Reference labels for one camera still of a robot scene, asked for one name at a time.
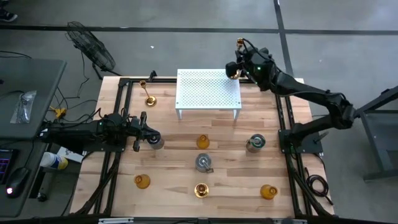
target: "gray floor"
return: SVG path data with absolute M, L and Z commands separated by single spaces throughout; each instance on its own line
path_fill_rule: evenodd
M 397 30 L 395 0 L 279 0 L 286 29 Z M 86 26 L 196 27 L 276 29 L 272 0 L 13 0 L 8 9 L 19 14 L 17 24 L 64 26 L 80 21 Z M 284 68 L 278 34 L 95 32 L 114 57 L 115 71 L 123 75 L 161 76 L 178 68 L 223 68 L 234 59 L 234 41 L 245 37 L 258 47 L 268 47 Z M 66 96 L 75 96 L 82 76 L 80 52 L 58 31 L 0 30 L 1 50 L 34 58 L 59 58 L 68 62 L 60 83 Z M 356 106 L 397 85 L 396 35 L 287 35 L 296 77 L 309 85 L 341 91 Z M 90 77 L 81 99 L 96 99 L 101 82 L 86 59 Z M 392 102 L 389 107 L 398 108 Z M 68 113 L 78 118 L 91 112 L 88 103 Z M 313 115 L 326 110 L 311 104 Z M 344 131 L 330 130 L 322 141 L 326 174 L 337 215 L 346 218 L 398 222 L 398 180 L 365 184 L 362 176 L 377 171 L 376 161 L 360 120 Z M 50 217 L 62 213 L 76 175 L 57 175 L 50 200 L 29 199 L 20 218 Z

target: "wood plank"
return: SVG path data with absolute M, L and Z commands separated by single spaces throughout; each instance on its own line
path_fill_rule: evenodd
M 97 104 L 101 114 L 113 112 L 119 79 L 104 77 Z M 134 152 L 134 138 L 128 139 L 119 166 L 112 216 L 283 218 L 294 215 L 285 158 L 280 153 L 277 137 L 279 120 L 275 97 L 271 92 L 260 92 L 255 85 L 241 85 L 243 108 L 234 122 L 232 111 L 225 110 L 184 111 L 183 120 L 179 121 L 174 109 L 174 83 L 148 83 L 147 90 L 157 97 L 158 104 L 147 107 L 143 89 L 135 84 L 129 113 L 139 116 L 141 111 L 146 111 L 147 124 L 162 133 L 165 146 L 155 151 L 143 142 L 140 152 Z M 311 120 L 308 102 L 292 97 L 292 106 L 296 121 Z M 256 133 L 264 135 L 267 143 L 261 152 L 252 154 L 245 145 Z M 210 139 L 208 149 L 196 147 L 196 139 L 201 134 Z M 212 174 L 195 169 L 195 158 L 203 152 L 213 160 L 215 172 Z M 96 152 L 83 162 L 71 212 L 81 208 L 98 185 L 103 156 L 104 153 Z M 318 158 L 304 155 L 303 162 L 311 174 L 325 176 Z M 134 176 L 137 174 L 150 176 L 147 189 L 136 187 Z M 200 182 L 210 188 L 207 198 L 197 198 L 193 193 Z M 261 198 L 259 191 L 264 184 L 279 189 L 273 200 Z M 299 202 L 303 204 L 301 190 L 296 186 Z M 102 209 L 107 195 L 105 192 Z M 333 212 L 324 198 L 319 201 Z

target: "electric fan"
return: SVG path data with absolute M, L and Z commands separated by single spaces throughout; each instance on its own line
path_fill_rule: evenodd
M 67 33 L 69 38 L 73 41 L 74 46 L 81 50 L 81 52 L 93 62 L 93 68 L 100 80 L 102 80 L 103 77 L 97 71 L 96 66 L 103 72 L 110 72 L 121 76 L 112 71 L 116 63 L 108 50 L 106 50 L 104 43 L 99 41 L 94 34 L 88 31 L 86 27 L 79 22 L 68 22 L 68 28 L 69 31 L 67 31 Z

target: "yellow bottle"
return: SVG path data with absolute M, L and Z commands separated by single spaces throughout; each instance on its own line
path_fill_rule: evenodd
M 136 183 L 137 187 L 139 189 L 145 189 L 149 186 L 150 184 L 150 178 L 148 175 L 146 174 L 141 174 L 141 175 L 137 175 L 134 178 L 134 183 Z
M 275 195 L 278 194 L 278 189 L 276 187 L 266 184 L 261 187 L 260 194 L 263 198 L 267 200 L 272 200 Z
M 197 146 L 199 149 L 207 149 L 209 145 L 210 145 L 210 140 L 208 139 L 207 136 L 205 136 L 204 134 L 199 136 L 199 138 L 197 139 Z

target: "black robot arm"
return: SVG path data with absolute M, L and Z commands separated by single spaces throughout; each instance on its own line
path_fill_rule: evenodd
M 261 91 L 283 96 L 297 96 L 326 107 L 329 115 L 309 123 L 295 123 L 285 133 L 284 142 L 299 147 L 303 139 L 312 133 L 328 128 L 348 129 L 352 126 L 355 109 L 342 93 L 331 93 L 300 83 L 277 67 L 268 49 L 258 50 L 246 39 L 238 39 L 236 62 L 226 64 L 226 74 L 231 79 L 248 77 Z
M 81 154 L 84 151 L 124 151 L 127 137 L 134 136 L 136 140 L 133 150 L 139 151 L 140 140 L 160 139 L 160 133 L 146 124 L 146 112 L 136 116 L 123 118 L 118 113 L 107 114 L 101 119 L 90 123 L 52 123 L 42 126 L 39 138 L 43 142 L 55 143 L 73 152 Z

